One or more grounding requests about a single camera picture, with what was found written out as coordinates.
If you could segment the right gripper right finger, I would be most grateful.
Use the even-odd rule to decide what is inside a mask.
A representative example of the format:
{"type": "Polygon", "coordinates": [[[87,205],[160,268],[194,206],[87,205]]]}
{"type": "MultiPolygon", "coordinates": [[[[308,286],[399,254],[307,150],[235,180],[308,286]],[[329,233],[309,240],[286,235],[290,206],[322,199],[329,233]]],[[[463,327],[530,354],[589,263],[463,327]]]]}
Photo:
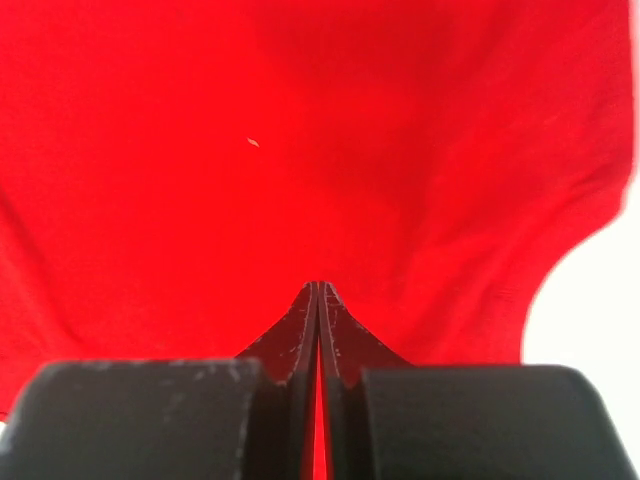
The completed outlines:
{"type": "Polygon", "coordinates": [[[562,366],[416,366],[318,286],[331,479],[633,479],[603,401],[562,366]]]}

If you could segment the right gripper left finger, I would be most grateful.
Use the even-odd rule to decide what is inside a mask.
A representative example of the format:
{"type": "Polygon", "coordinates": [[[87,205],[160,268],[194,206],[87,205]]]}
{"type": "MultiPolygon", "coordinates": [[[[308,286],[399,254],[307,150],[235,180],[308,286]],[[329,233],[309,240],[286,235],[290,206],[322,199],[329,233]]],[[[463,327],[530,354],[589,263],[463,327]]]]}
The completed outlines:
{"type": "Polygon", "coordinates": [[[41,369],[1,436],[5,479],[309,479],[318,286],[228,359],[41,369]]]}

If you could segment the red t-shirt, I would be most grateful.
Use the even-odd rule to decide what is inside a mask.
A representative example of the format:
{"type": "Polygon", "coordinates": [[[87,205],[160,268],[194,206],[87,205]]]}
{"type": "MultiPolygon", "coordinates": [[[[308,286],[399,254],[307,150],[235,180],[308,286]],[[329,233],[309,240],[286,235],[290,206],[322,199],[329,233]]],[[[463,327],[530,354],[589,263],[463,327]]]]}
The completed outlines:
{"type": "Polygon", "coordinates": [[[44,367],[228,359],[331,284],[522,366],[632,171],[626,1],[5,1],[1,417],[44,367]]]}

